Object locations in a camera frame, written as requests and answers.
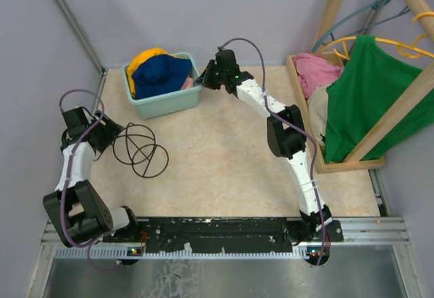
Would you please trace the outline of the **pink cloth in bin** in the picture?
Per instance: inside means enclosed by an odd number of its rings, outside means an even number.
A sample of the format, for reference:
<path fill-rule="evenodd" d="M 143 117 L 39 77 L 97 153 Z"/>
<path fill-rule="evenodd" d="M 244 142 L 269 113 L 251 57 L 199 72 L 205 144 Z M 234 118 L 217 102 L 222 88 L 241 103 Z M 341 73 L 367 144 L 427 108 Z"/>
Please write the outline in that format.
<path fill-rule="evenodd" d="M 186 90 L 195 86 L 195 80 L 192 77 L 187 77 L 181 90 Z"/>

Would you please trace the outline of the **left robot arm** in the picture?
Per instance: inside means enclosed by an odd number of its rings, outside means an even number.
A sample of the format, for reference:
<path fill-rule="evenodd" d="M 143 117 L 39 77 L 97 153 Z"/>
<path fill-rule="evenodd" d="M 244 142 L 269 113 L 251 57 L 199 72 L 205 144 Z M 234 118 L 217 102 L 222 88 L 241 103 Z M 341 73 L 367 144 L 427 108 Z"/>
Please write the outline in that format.
<path fill-rule="evenodd" d="M 109 235 L 136 240 L 141 225 L 132 209 L 110 209 L 90 182 L 96 156 L 114 143 L 122 126 L 101 111 L 91 115 L 85 107 L 65 111 L 62 117 L 66 124 L 61 137 L 62 174 L 54 192 L 43 198 L 43 207 L 62 243 L 79 247 Z"/>

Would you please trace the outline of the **black wire hat stand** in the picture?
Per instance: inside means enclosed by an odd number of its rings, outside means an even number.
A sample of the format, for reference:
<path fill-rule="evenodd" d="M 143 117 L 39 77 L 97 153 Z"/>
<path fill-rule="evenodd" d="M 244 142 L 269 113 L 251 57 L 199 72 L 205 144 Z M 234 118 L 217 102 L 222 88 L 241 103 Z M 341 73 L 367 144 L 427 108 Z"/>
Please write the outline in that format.
<path fill-rule="evenodd" d="M 132 168 L 142 179 L 153 179 L 163 174 L 170 161 L 167 149 L 157 142 L 151 128 L 129 122 L 112 143 L 115 159 Z"/>

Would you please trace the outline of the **wooden clothes rack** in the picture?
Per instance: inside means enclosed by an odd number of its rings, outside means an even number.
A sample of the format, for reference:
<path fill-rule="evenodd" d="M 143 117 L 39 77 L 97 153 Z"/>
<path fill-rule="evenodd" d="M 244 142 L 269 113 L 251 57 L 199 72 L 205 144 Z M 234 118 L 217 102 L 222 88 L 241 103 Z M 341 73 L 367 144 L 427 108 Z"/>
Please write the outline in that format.
<path fill-rule="evenodd" d="M 384 154 L 433 123 L 433 67 L 402 62 L 371 35 L 326 38 L 342 0 L 328 0 L 309 62 L 288 57 L 314 167 L 319 173 L 376 169 Z"/>

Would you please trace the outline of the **blue bucket hat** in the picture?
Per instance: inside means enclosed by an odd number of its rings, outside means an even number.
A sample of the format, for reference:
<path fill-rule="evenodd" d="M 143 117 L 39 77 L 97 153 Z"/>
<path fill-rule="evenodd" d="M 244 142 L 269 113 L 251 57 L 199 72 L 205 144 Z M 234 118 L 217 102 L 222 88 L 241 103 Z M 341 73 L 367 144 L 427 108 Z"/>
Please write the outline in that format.
<path fill-rule="evenodd" d="M 134 98 L 141 100 L 181 90 L 192 67 L 190 59 L 169 54 L 145 60 L 132 73 Z"/>

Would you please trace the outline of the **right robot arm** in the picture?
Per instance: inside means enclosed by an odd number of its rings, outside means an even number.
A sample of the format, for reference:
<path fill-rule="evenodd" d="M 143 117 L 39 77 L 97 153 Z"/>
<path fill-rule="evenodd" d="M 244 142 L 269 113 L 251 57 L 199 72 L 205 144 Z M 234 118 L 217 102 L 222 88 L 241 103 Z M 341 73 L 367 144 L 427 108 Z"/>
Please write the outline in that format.
<path fill-rule="evenodd" d="M 303 233 L 312 241 L 325 242 L 327 226 L 333 217 L 316 187 L 313 166 L 308 163 L 307 133 L 300 109 L 296 105 L 286 106 L 268 95 L 252 74 L 239 68 L 232 50 L 220 48 L 196 82 L 211 90 L 224 87 L 228 94 L 265 119 L 269 149 L 286 162 L 296 186 Z"/>

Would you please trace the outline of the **green tank top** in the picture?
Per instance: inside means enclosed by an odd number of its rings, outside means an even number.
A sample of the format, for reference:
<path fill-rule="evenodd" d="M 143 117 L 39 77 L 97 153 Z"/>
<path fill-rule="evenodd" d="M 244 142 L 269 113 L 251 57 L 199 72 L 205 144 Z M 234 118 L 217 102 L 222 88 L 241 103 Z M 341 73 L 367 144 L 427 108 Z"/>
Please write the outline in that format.
<path fill-rule="evenodd" d="M 342 75 L 327 88 L 325 162 L 343 162 L 421 71 L 387 54 L 373 36 L 356 38 Z"/>

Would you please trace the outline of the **grey-blue clothes hanger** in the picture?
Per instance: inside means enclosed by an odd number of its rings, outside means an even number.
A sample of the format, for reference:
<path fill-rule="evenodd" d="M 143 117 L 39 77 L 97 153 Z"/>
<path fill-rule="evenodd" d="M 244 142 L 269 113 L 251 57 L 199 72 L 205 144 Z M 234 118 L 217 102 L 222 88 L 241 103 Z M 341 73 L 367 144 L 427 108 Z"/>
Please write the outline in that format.
<path fill-rule="evenodd" d="M 323 16 L 321 17 L 321 25 L 317 32 L 315 42 L 311 48 L 312 52 L 317 52 L 319 49 L 334 41 L 334 32 L 336 31 L 336 29 L 340 28 L 348 21 L 351 21 L 352 19 L 366 12 L 368 12 L 368 15 L 366 16 L 363 24 L 357 29 L 347 33 L 346 37 L 366 34 L 370 29 L 374 28 L 375 26 L 379 26 L 386 22 L 397 19 L 401 16 L 405 16 L 410 12 L 410 8 L 406 5 L 395 15 L 389 16 L 382 20 L 377 20 L 377 16 L 380 14 L 383 8 L 386 7 L 392 0 L 374 0 L 369 4 L 358 8 L 357 10 L 338 20 L 337 22 L 335 22 L 334 20 L 331 21 L 331 18 L 336 17 L 336 10 L 340 7 L 342 1 L 343 0 L 328 0 L 326 8 L 323 12 Z"/>

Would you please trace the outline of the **yellow clothes hanger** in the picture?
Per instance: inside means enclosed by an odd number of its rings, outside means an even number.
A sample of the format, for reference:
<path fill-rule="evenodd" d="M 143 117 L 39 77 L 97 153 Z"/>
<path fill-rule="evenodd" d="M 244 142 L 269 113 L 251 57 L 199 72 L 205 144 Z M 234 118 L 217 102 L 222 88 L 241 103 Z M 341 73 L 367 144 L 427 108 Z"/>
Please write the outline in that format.
<path fill-rule="evenodd" d="M 372 31 L 374 29 L 377 29 L 379 26 L 388 23 L 389 21 L 396 20 L 397 18 L 400 18 L 409 12 L 410 8 L 405 7 L 394 16 L 390 16 L 384 20 L 368 23 L 367 25 L 363 25 L 358 29 L 352 30 L 343 37 L 334 38 L 333 33 L 336 29 L 363 13 L 361 10 L 353 12 L 352 14 L 349 14 L 348 16 L 345 16 L 343 19 L 336 22 L 327 31 L 322 33 L 319 39 L 314 43 L 311 52 L 321 53 L 327 48 L 334 48 L 334 53 L 337 56 L 348 60 L 350 57 L 349 53 L 353 50 L 356 38 L 361 37 L 362 35 L 373 35 Z M 420 40 L 425 38 L 429 38 L 431 39 L 431 42 L 433 42 L 433 33 L 425 31 L 424 33 L 421 33 L 415 37 L 412 42 L 408 41 L 410 39 L 409 37 L 406 37 L 406 41 L 402 41 L 401 38 L 396 41 L 394 36 L 392 36 L 392 39 L 386 37 L 377 37 L 376 40 L 386 44 L 394 45 L 397 53 L 408 59 L 418 59 L 421 56 L 433 58 L 432 52 L 418 47 Z"/>

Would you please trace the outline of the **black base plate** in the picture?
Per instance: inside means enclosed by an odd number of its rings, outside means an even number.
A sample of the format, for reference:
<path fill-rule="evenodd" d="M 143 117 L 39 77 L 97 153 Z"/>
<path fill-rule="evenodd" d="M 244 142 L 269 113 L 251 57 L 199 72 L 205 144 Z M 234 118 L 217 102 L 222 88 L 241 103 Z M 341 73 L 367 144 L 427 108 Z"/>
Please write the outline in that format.
<path fill-rule="evenodd" d="M 146 253 L 172 253 L 189 244 L 194 253 L 290 253 L 301 243 L 321 244 L 296 217 L 142 217 L 104 243 L 144 244 Z"/>

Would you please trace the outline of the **yellow bucket hat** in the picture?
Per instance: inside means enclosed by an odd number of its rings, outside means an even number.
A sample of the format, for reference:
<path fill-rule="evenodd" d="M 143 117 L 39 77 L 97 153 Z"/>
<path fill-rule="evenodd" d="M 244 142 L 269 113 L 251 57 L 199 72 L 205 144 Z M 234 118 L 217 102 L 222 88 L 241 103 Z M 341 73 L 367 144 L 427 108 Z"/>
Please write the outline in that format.
<path fill-rule="evenodd" d="M 154 56 L 160 56 L 160 55 L 169 55 L 173 56 L 173 54 L 170 54 L 166 50 L 162 48 L 152 48 L 149 50 L 145 50 L 141 52 L 139 55 L 137 55 L 129 64 L 126 75 L 127 75 L 127 82 L 128 86 L 130 88 L 130 94 L 133 99 L 136 99 L 136 85 L 135 81 L 132 78 L 132 74 L 138 69 L 138 67 L 148 59 L 154 57 Z"/>

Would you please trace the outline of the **teal plastic bin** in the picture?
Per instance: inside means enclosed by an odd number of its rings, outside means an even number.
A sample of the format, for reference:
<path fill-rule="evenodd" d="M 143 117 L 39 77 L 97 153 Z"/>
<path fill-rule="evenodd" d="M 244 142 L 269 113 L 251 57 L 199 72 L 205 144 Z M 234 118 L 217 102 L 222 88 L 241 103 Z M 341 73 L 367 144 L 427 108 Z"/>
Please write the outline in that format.
<path fill-rule="evenodd" d="M 173 54 L 175 57 L 188 58 L 191 60 L 193 67 L 190 76 L 194 80 L 199 76 L 199 70 L 195 64 L 193 57 L 188 52 L 179 52 Z M 162 94 L 141 100 L 133 99 L 130 94 L 130 88 L 127 82 L 126 71 L 130 62 L 122 66 L 122 77 L 129 102 L 135 106 L 139 116 L 142 119 L 158 117 L 169 113 L 190 109 L 196 107 L 199 103 L 201 86 L 194 86 L 186 90 L 179 90 L 168 94 Z"/>

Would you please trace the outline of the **pink garment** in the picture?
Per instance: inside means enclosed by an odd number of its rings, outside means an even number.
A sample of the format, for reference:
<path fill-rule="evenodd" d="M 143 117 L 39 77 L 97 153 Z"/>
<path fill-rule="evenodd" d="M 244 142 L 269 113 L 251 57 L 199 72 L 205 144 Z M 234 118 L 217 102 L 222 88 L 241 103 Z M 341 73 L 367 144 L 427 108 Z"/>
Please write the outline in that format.
<path fill-rule="evenodd" d="M 344 67 L 331 64 L 323 58 L 307 53 L 295 55 L 292 62 L 306 99 L 310 98 L 317 88 L 334 83 L 344 71 Z"/>

